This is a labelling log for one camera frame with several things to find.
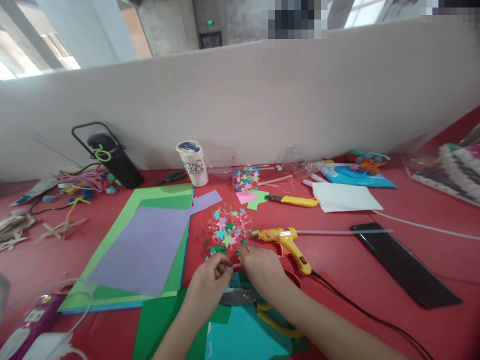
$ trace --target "purple paper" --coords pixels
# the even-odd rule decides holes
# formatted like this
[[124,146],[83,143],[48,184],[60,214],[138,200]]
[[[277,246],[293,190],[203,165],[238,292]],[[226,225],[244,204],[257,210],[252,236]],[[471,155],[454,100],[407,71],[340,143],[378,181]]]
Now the purple paper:
[[187,210],[140,207],[88,281],[159,298],[189,217]]
[[222,198],[220,197],[217,190],[213,190],[209,193],[206,193],[205,195],[194,197],[193,206],[187,211],[190,213],[190,215],[199,213],[202,210],[205,210],[206,208],[211,207],[212,205],[215,205],[221,201]]

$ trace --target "white paper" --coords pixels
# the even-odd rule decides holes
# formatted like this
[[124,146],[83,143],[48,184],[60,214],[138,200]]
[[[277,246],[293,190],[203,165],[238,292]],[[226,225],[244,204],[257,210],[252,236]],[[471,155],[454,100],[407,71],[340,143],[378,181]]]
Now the white paper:
[[384,209],[366,186],[314,182],[313,194],[324,213]]

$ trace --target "white partition wall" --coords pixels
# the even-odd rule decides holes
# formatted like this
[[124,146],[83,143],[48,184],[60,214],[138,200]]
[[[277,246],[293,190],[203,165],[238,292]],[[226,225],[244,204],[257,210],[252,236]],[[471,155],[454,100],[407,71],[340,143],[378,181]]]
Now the white partition wall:
[[188,139],[209,166],[270,163],[291,144],[388,152],[478,106],[478,79],[478,32],[412,20],[0,82],[0,179],[88,164],[70,129],[91,121],[143,169],[180,168]]

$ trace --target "pink star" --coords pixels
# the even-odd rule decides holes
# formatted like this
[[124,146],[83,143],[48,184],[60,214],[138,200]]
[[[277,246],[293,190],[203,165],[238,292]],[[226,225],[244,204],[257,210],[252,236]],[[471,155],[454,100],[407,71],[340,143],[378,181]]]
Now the pink star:
[[218,225],[220,226],[220,229],[223,229],[223,228],[224,228],[226,221],[227,221],[227,219],[226,219],[225,217],[221,217],[221,218],[218,220]]

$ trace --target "paper scrap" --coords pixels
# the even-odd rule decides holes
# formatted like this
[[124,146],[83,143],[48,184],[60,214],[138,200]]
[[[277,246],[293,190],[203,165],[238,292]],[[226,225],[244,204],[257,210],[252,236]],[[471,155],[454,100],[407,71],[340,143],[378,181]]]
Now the paper scrap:
[[313,194],[324,213],[384,209],[366,186],[314,182]]
[[265,199],[265,196],[269,194],[268,192],[261,191],[261,190],[255,190],[254,194],[256,195],[257,200],[250,201],[248,203],[248,205],[246,206],[247,209],[257,210],[257,207],[259,206],[259,204],[266,203],[268,201],[267,199]]
[[238,198],[238,201],[240,201],[240,204],[246,204],[253,200],[257,200],[257,195],[250,191],[236,192],[235,195]]
[[[139,207],[145,206],[148,208],[188,209],[192,205],[192,195],[193,185],[191,183],[135,189],[115,223],[112,225],[100,246],[97,248],[94,255],[88,262],[88,265],[81,274],[80,278],[85,280],[88,278],[102,257],[115,243],[118,236],[122,233],[122,230],[135,215],[135,212]],[[166,296],[166,293],[168,292],[174,291],[174,294],[176,294],[176,290],[179,290],[182,287],[183,268],[187,249],[187,237],[188,231],[185,231],[183,233],[180,246],[178,247],[175,260],[173,260],[170,274],[168,275],[163,288],[162,297]],[[143,301],[152,299],[151,296],[139,295],[136,293],[132,294],[128,291],[96,286],[93,284],[91,284],[90,287],[93,291],[93,304],[91,306],[92,310],[101,311],[102,309],[109,309],[110,307],[119,307],[124,303],[127,305],[137,303],[137,307],[140,307]],[[79,295],[79,293],[83,293],[84,291],[85,286],[82,283],[77,282],[71,289],[70,293],[58,311],[71,311],[83,314],[90,305],[90,299],[88,296]]]
[[194,197],[193,206],[187,211],[189,211],[190,215],[196,214],[221,201],[222,197],[219,195],[217,190],[213,190],[209,193],[206,193],[205,195]]
[[88,282],[160,297],[188,221],[185,210],[140,207]]
[[[226,336],[232,332],[241,334],[242,342],[248,346],[238,346],[236,336]],[[229,360],[251,359],[253,350],[255,359],[287,357],[294,353],[292,340],[260,319],[253,304],[232,306],[228,324],[211,324],[211,331],[207,332],[204,360],[225,359],[226,354]]]

